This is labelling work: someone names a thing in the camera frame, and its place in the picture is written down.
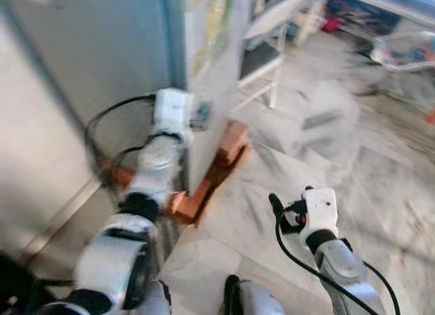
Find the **chair leg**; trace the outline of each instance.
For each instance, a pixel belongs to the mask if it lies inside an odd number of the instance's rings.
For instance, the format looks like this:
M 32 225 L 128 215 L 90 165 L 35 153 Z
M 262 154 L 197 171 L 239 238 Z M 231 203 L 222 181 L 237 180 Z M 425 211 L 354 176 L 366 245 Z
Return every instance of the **chair leg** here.
M 276 67 L 276 69 L 273 72 L 273 78 L 272 83 L 273 86 L 271 88 L 271 96 L 269 100 L 269 108 L 275 109 L 275 104 L 277 101 L 277 93 L 278 93 L 278 82 L 279 82 L 279 76 L 281 75 L 281 65 Z

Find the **orange brick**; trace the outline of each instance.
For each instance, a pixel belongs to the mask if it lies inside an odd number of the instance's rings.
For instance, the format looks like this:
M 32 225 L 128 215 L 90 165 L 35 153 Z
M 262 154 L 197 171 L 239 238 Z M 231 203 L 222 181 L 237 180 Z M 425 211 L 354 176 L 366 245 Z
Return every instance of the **orange brick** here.
M 201 204 L 207 193 L 209 192 L 211 182 L 204 179 L 196 190 L 195 195 L 183 198 L 182 203 L 178 206 L 175 211 L 176 217 L 181 217 L 184 220 L 190 221 L 192 223 L 196 218 L 196 214 L 201 208 Z
M 217 152 L 215 159 L 217 166 L 231 166 L 239 154 L 240 149 L 245 145 L 247 133 L 248 127 L 244 123 L 236 120 L 230 122 Z
M 113 162 L 109 161 L 104 156 L 99 157 L 99 162 L 102 166 L 110 170 L 112 182 L 121 188 L 127 188 L 136 175 L 136 172 L 132 169 L 126 167 L 115 167 Z
M 216 189 L 219 189 L 220 184 L 222 184 L 228 176 L 230 176 L 234 171 L 236 171 L 238 168 L 242 167 L 248 156 L 251 152 L 251 148 L 249 146 L 242 146 L 242 149 L 240 150 L 240 153 L 237 155 L 237 158 L 234 160 L 232 165 L 230 167 L 221 168 L 216 166 L 216 164 L 212 164 L 209 172 L 207 173 L 207 179 L 211 181 L 211 193 L 209 194 L 209 197 L 207 200 L 203 203 L 203 207 L 201 209 L 200 214 L 196 215 L 195 220 L 195 227 L 198 228 L 201 224 L 202 219 L 204 218 L 207 207 L 209 203 L 211 202 L 211 199 L 213 198 L 213 194 Z
M 183 202 L 184 197 L 186 196 L 186 192 L 182 191 L 180 193 L 174 193 L 169 197 L 168 204 L 166 206 L 166 213 L 168 215 L 174 215 L 177 208 Z

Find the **white tile floor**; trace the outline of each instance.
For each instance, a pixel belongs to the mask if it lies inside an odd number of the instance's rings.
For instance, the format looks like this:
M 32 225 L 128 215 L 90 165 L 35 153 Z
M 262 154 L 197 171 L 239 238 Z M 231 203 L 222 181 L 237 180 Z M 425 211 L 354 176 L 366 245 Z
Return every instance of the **white tile floor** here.
M 275 241 L 268 194 L 287 203 L 306 185 L 336 189 L 340 236 L 387 276 L 402 313 L 435 314 L 435 171 L 377 113 L 384 99 L 349 92 L 350 51 L 325 33 L 303 49 L 288 44 L 276 109 L 259 97 L 232 115 L 249 125 L 252 152 L 216 192 L 200 229 L 181 234 L 160 272 L 174 314 L 217 314 L 231 273 L 263 283 L 288 314 L 332 314 L 319 281 L 287 260 Z M 95 211 L 89 205 L 80 212 Z M 313 265 L 296 237 L 287 243 Z M 80 252 L 79 244 L 58 247 L 69 255 L 68 266 Z M 43 263 L 44 251 L 32 268 Z M 385 289 L 373 280 L 393 314 Z

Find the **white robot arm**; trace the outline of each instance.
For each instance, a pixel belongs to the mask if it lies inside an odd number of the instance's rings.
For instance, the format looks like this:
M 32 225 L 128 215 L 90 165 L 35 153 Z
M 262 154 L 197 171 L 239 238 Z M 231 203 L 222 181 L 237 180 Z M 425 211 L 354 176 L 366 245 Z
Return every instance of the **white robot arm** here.
M 41 314 L 116 314 L 141 306 L 170 314 L 167 287 L 150 280 L 154 222 L 173 192 L 173 180 L 189 138 L 191 96 L 160 90 L 152 137 L 139 155 L 137 174 L 120 211 L 93 239 L 74 272 L 74 291 L 39 309 Z
M 336 237 L 337 207 L 333 189 L 307 187 L 302 199 L 285 210 L 285 216 L 279 216 L 284 208 L 278 197 L 271 194 L 269 200 L 277 220 L 281 219 L 281 232 L 299 234 L 300 244 L 313 253 L 320 274 L 365 303 L 373 314 L 385 315 L 381 300 L 368 281 L 366 265 L 353 253 L 347 240 Z M 323 280 L 321 283 L 331 297 L 336 315 L 368 313 L 331 284 Z

